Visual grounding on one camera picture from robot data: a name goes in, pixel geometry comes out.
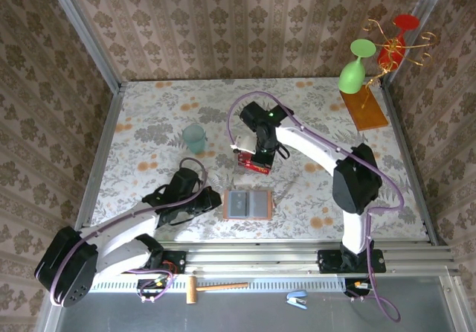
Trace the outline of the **clear acrylic box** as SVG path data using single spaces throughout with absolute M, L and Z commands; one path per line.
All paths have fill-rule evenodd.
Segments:
M 238 164 L 239 167 L 245 169 L 245 166 L 239 165 L 239 163 L 238 163 L 238 155 L 240 153 L 241 152 L 238 152 L 238 154 L 237 154 L 237 164 Z M 270 167 L 272 169 L 272 165 L 273 165 L 273 162 L 274 162 L 274 154 L 273 153 L 270 154 L 270 153 L 258 152 L 258 153 L 252 154 L 252 155 L 253 155 L 252 159 L 251 159 L 252 162 L 256 162 L 257 164 L 260 164 L 260 165 L 265 165 L 265 166 Z

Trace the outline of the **dark grey credit card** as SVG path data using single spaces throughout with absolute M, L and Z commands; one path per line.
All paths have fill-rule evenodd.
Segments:
M 249 198 L 250 217 L 265 219 L 268 216 L 268 191 L 252 191 Z

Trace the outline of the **teal plastic cup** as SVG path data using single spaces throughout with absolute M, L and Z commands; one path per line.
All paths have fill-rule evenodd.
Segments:
M 182 130 L 182 138 L 187 148 L 194 154 L 205 151 L 206 133 L 198 124 L 191 124 Z

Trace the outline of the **wooden mallet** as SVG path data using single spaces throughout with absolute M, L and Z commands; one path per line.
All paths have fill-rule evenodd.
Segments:
M 189 276 L 186 283 L 186 303 L 195 304 L 198 301 L 198 292 L 232 290 L 249 287 L 248 282 L 232 283 L 232 284 L 216 284 L 210 286 L 199 286 L 196 276 Z

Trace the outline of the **green plastic wine glass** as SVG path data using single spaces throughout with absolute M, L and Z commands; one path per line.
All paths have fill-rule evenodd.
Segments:
M 350 51 L 356 57 L 342 69 L 338 88 L 344 94 L 356 94 L 362 87 L 366 75 L 362 60 L 376 53 L 376 46 L 368 39 L 356 39 L 350 44 Z

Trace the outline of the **grey metal panel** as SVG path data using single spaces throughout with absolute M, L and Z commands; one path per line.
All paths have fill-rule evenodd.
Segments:
M 286 293 L 183 293 L 141 302 L 131 293 L 89 293 L 66 309 L 43 310 L 34 332 L 456 332 L 438 278 L 381 278 L 379 293 L 401 314 L 384 316 L 372 299 L 309 293 L 307 308 Z

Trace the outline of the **blue stapler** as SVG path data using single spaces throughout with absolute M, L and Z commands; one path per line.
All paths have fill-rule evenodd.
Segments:
M 308 296 L 307 291 L 305 290 L 296 290 L 290 292 L 286 296 L 286 303 L 293 306 L 300 308 L 302 310 L 306 310 L 306 297 Z

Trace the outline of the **red plastic wine glass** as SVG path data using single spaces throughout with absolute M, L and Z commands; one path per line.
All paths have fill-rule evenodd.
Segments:
M 417 29 L 419 20 L 410 14 L 400 14 L 393 20 L 393 24 L 399 29 L 399 33 L 395 37 L 385 40 L 377 57 L 379 68 L 386 72 L 398 69 L 408 49 L 405 43 L 405 33 Z

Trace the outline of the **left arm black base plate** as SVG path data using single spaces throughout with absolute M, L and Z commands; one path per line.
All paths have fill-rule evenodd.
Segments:
M 185 251 L 166 250 L 162 253 L 158 268 L 170 271 L 174 275 L 185 274 L 186 257 Z

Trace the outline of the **aluminium rail frame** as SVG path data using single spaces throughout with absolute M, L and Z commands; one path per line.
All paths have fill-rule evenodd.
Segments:
M 315 277 L 318 251 L 338 249 L 337 241 L 210 240 L 198 243 L 163 242 L 166 250 L 183 250 L 188 275 L 212 277 Z M 458 275 L 459 264 L 447 246 L 425 241 L 377 241 L 386 272 L 380 277 Z

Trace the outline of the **left arm wired connector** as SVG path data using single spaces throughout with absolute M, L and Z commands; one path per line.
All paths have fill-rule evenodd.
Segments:
M 162 297 L 173 285 L 174 278 L 159 277 L 138 281 L 137 294 L 142 303 L 154 303 Z

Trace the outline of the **arm wired connector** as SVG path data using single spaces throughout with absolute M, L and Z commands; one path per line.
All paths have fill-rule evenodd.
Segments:
M 344 295 L 353 301 L 364 301 L 365 297 L 373 291 L 369 279 L 345 278 L 344 287 Z
M 137 294 L 142 303 L 154 303 L 162 297 L 173 285 L 174 278 L 159 277 L 138 281 Z

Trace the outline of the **aluminium table side rail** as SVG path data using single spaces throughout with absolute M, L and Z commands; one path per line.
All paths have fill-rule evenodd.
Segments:
M 100 142 L 97 146 L 94 163 L 89 174 L 89 180 L 83 195 L 83 200 L 80 205 L 77 220 L 74 225 L 76 230 L 80 230 L 85 226 L 91 225 L 91 219 L 94 214 L 94 208 L 100 191 L 100 185 L 103 179 L 109 150 L 112 144 L 115 127 L 118 122 L 118 116 L 121 111 L 121 105 L 126 88 L 127 84 L 122 83 L 112 97 L 112 102 L 106 116 Z
M 428 212 L 428 208 L 425 203 L 425 198 L 423 196 L 422 189 L 419 184 L 417 172 L 415 171 L 414 163 L 412 162 L 411 154 L 406 144 L 405 135 L 402 130 L 402 126 L 399 123 L 399 118 L 398 118 L 396 109 L 393 105 L 390 92 L 388 91 L 388 88 L 385 84 L 381 85 L 381 90 L 382 90 L 382 96 L 385 100 L 385 105 L 387 107 L 387 112 L 389 114 L 390 121 L 393 127 L 393 131 L 395 133 L 396 140 L 398 142 L 399 149 L 402 155 L 402 160 L 403 160 L 406 172 L 408 174 L 408 180 L 411 185 L 414 198 L 416 200 L 416 206 L 418 207 L 420 216 L 422 218 L 422 221 L 424 222 L 429 242 L 433 246 L 439 246 L 440 242 L 438 240 L 437 233 L 433 226 L 431 216 Z

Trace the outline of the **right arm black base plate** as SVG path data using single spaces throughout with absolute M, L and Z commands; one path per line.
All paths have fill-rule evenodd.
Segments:
M 367 251 L 355 255 L 348 251 L 341 252 L 337 249 L 322 249 L 318 250 L 317 263 L 319 272 L 322 274 L 368 273 Z M 376 273 L 387 271 L 382 250 L 370 250 L 370 265 Z

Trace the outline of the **right arm wired connector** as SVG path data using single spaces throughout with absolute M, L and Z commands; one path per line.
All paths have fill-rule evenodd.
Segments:
M 364 301 L 365 297 L 373 291 L 369 279 L 345 278 L 344 287 L 344 295 L 353 301 Z

